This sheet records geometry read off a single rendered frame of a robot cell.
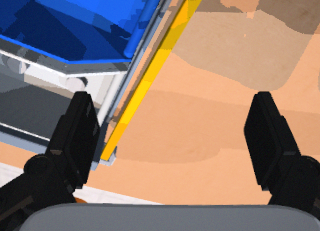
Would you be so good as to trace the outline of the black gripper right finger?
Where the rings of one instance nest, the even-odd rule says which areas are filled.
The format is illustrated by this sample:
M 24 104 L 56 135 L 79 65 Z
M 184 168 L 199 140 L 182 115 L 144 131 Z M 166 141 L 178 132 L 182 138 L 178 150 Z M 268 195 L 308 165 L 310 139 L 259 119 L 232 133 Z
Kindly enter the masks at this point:
M 320 220 L 320 163 L 301 155 L 269 91 L 254 94 L 244 136 L 257 184 L 272 195 L 267 205 L 296 208 Z

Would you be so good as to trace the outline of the yellow bar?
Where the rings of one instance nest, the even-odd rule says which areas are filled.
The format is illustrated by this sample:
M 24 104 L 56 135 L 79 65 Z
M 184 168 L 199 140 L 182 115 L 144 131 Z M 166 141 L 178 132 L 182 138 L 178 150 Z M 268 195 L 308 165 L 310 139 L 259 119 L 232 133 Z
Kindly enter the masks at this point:
M 201 0 L 183 0 L 154 55 L 152 56 L 147 68 L 145 69 L 140 81 L 138 82 L 133 94 L 131 95 L 125 109 L 123 110 L 115 128 L 113 129 L 101 158 L 108 160 L 116 144 L 121 138 L 127 125 L 146 95 L 148 89 L 156 78 L 158 72 L 169 56 L 171 50 L 200 4 Z

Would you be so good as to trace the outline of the grey metal disc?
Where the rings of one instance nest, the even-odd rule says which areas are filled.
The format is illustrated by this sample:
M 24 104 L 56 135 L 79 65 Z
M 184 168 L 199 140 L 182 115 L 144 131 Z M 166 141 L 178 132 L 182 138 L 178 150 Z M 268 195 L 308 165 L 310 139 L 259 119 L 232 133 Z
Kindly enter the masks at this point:
M 71 92 L 84 91 L 87 85 L 87 80 L 85 77 L 71 77 L 66 80 L 66 87 Z

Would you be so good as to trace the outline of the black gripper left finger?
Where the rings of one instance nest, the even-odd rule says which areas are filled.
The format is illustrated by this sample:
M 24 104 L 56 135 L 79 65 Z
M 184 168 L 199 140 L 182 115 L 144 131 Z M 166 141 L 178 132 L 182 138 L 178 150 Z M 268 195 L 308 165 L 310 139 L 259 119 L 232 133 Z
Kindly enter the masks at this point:
M 19 231 L 41 209 L 77 203 L 73 193 L 87 183 L 99 134 L 91 94 L 75 91 L 45 153 L 31 157 L 24 173 L 0 187 L 0 231 Z

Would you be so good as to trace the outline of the grey metal shelf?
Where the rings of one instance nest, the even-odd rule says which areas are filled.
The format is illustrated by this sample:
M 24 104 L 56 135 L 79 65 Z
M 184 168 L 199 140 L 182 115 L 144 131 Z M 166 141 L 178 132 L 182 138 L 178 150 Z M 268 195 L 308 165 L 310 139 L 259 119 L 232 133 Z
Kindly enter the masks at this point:
M 103 164 L 106 166 L 110 166 L 114 163 L 117 152 L 117 147 L 115 146 L 111 156 L 108 158 L 108 160 L 101 158 L 102 149 L 105 147 L 106 142 L 105 137 L 108 129 L 108 125 L 110 123 L 110 120 L 131 80 L 133 77 L 153 35 L 155 34 L 165 12 L 167 11 L 170 3 L 172 0 L 160 0 L 138 46 L 137 49 L 132 57 L 131 62 L 129 62 L 128 71 L 125 74 L 120 87 L 112 101 L 112 104 L 105 116 L 104 122 L 100 129 L 100 135 L 98 139 L 98 143 L 96 146 L 96 150 L 94 153 L 91 170 L 95 171 L 98 164 Z M 45 153 L 46 148 L 50 141 L 0 125 L 0 142 L 36 153 Z

